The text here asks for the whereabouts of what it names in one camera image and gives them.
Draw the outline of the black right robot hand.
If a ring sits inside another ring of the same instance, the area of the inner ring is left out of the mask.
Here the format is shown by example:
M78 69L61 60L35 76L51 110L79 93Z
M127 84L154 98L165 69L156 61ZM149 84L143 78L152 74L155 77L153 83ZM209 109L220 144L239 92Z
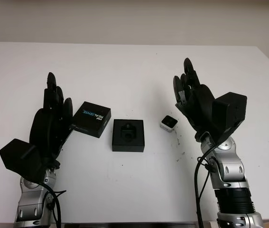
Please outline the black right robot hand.
M184 60L184 73L173 78L173 88L176 107L196 131L196 141L202 142L209 136L212 143L217 144L217 130L212 122L214 96L206 85L200 83L189 58Z

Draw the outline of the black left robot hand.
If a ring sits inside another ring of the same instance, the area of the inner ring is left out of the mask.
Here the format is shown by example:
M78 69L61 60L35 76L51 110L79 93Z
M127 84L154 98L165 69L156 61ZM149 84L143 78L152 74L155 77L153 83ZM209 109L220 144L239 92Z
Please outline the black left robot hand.
M41 160L47 167L59 169L60 162L57 158L73 130L73 104L70 97L64 98L53 73L48 73L46 84L43 107L34 116L29 143L37 147Z

